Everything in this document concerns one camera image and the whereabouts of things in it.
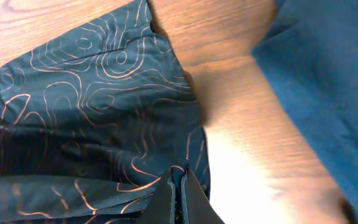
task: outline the topographic line pattern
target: topographic line pattern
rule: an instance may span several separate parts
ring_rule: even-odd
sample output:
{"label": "topographic line pattern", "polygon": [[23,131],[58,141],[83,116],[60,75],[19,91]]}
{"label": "topographic line pattern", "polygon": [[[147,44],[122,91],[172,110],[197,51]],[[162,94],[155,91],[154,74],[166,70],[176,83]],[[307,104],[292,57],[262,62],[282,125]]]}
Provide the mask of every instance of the topographic line pattern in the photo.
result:
{"label": "topographic line pattern", "polygon": [[132,222],[187,163],[209,192],[198,104],[151,20],[136,0],[0,68],[0,222]]}

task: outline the cloth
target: cloth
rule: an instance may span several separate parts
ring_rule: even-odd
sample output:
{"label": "cloth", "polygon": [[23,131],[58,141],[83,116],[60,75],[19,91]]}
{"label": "cloth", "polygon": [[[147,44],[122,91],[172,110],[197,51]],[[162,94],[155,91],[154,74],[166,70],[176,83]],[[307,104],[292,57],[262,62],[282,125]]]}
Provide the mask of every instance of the cloth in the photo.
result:
{"label": "cloth", "polygon": [[0,222],[134,223],[169,168],[209,195],[198,104],[151,19],[136,0],[0,68]]}
{"label": "cloth", "polygon": [[252,54],[358,215],[358,0],[280,0]]}

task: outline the folded cloth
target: folded cloth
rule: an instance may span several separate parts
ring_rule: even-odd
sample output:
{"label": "folded cloth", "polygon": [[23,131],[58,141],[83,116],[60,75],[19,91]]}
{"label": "folded cloth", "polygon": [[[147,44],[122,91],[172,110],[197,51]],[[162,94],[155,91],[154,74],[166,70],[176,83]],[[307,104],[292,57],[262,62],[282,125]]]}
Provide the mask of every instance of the folded cloth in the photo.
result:
{"label": "folded cloth", "polygon": [[252,54],[358,215],[358,0],[278,0]]}
{"label": "folded cloth", "polygon": [[209,195],[198,104],[151,19],[136,0],[0,68],[0,222],[132,223],[171,167]]}

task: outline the wooden surface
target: wooden surface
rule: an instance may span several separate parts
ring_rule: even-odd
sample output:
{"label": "wooden surface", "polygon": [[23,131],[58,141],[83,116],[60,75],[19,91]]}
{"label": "wooden surface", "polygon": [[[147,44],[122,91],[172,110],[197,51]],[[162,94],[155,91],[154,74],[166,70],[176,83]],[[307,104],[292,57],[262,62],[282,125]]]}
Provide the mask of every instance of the wooden surface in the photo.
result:
{"label": "wooden surface", "polygon": [[[0,66],[127,2],[0,0]],[[272,0],[154,0],[203,107],[211,204],[226,223],[346,223],[336,184],[249,55],[273,8]]]}

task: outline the blue cloth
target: blue cloth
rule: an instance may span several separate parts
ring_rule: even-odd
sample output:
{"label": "blue cloth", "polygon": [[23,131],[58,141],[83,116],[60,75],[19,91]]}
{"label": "blue cloth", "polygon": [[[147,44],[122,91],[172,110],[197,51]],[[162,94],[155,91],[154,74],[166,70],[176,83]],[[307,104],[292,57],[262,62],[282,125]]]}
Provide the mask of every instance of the blue cloth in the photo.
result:
{"label": "blue cloth", "polygon": [[280,0],[252,51],[358,214],[358,1]]}

